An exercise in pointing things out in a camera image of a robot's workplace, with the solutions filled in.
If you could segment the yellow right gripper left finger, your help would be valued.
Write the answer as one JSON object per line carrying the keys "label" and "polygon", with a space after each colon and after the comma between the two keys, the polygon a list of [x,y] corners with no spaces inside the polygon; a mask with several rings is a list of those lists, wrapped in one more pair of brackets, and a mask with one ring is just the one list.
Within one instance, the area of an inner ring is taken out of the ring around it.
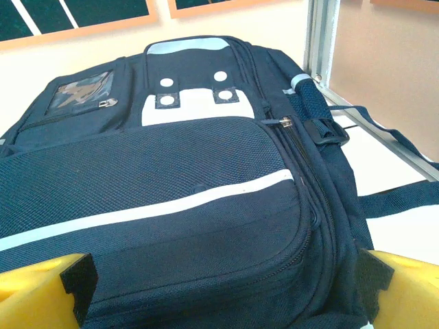
{"label": "yellow right gripper left finger", "polygon": [[0,273],[0,329],[80,329],[97,281],[91,254]]}

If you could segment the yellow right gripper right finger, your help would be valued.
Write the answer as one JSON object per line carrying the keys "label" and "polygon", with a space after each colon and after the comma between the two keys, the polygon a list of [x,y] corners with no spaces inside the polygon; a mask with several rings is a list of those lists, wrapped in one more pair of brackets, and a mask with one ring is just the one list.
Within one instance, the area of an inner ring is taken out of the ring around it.
{"label": "yellow right gripper right finger", "polygon": [[374,329],[439,329],[439,265],[362,249],[357,286]]}

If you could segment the navy blue student backpack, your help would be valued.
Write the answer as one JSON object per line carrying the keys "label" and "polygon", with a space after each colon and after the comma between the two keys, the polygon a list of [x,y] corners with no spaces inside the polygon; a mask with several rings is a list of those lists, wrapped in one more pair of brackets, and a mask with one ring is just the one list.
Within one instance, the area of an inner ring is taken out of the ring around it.
{"label": "navy blue student backpack", "polygon": [[57,77],[0,137],[0,273],[56,261],[83,329],[361,329],[401,268],[367,221],[439,180],[359,196],[312,78],[232,36],[156,42]]}

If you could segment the aluminium side rail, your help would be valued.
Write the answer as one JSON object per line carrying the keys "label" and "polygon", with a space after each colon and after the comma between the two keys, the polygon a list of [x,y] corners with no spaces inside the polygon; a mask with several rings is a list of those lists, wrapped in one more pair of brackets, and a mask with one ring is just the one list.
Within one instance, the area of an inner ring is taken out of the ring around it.
{"label": "aluminium side rail", "polygon": [[381,127],[371,118],[364,116],[359,106],[355,106],[333,92],[331,89],[323,86],[320,82],[314,81],[320,92],[333,103],[332,109],[339,110],[349,119],[355,122],[359,127],[365,130],[369,135],[378,140],[382,145],[387,147],[392,153],[398,156],[402,161],[407,163],[411,168],[420,173],[430,182],[439,181],[439,170],[432,162],[427,160],[415,146],[410,146],[410,141],[396,130]]}

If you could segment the aluminium corner post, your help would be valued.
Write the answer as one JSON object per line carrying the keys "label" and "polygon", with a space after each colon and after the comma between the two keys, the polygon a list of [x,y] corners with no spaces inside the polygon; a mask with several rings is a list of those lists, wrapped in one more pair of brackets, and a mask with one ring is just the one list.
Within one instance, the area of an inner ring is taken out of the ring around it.
{"label": "aluminium corner post", "polygon": [[308,0],[304,71],[319,85],[329,87],[340,0]]}

